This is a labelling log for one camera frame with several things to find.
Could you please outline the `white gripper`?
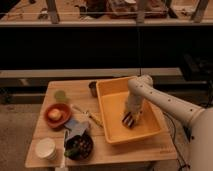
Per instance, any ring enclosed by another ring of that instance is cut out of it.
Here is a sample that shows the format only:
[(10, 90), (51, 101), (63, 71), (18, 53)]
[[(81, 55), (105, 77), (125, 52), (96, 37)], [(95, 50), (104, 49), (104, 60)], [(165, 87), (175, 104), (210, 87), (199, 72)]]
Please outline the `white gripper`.
[(129, 94), (125, 101), (124, 115), (131, 112), (133, 115), (136, 116), (136, 121), (138, 121), (142, 112), (142, 102), (142, 96)]

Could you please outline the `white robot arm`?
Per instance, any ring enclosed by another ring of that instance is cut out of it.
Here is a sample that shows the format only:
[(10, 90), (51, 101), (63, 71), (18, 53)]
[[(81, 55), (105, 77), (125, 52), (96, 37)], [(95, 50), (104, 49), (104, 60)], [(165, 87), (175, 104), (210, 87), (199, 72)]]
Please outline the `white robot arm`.
[(203, 108), (159, 91), (149, 75), (130, 78), (127, 85), (125, 114), (137, 120), (146, 99), (172, 115), (191, 130), (189, 171), (213, 171), (213, 107)]

